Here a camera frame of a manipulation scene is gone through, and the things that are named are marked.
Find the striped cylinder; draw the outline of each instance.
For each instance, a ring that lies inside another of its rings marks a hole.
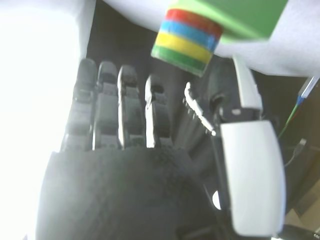
[[[169,9],[152,48],[151,56],[202,76],[223,29],[196,13]]]

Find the green wire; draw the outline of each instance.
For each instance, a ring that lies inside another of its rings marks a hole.
[[[288,117],[288,120],[286,121],[286,123],[285,123],[282,131],[281,131],[280,134],[278,135],[278,139],[280,139],[281,136],[282,136],[282,135],[284,134],[284,132],[286,131],[286,129],[287,129],[287,127],[288,127],[288,125],[289,125],[292,117],[295,115],[295,112],[296,112],[297,109],[298,109],[298,106],[299,106],[298,104],[296,104],[296,105],[294,106],[294,108],[293,108],[292,112],[290,113],[290,116]]]

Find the white circle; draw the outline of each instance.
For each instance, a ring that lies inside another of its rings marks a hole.
[[[213,202],[213,205],[214,205],[218,210],[221,210],[218,191],[215,191],[215,192],[214,192],[214,194],[213,194],[213,196],[212,196],[212,202]]]

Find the red stripe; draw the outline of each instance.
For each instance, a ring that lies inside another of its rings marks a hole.
[[[165,19],[180,22],[207,34],[214,35],[217,40],[219,40],[223,33],[223,28],[220,25],[191,11],[176,8],[169,9],[166,13]]]

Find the green stripe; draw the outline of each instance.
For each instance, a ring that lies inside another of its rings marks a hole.
[[[153,46],[151,56],[197,76],[202,76],[207,66],[204,62],[157,45]]]

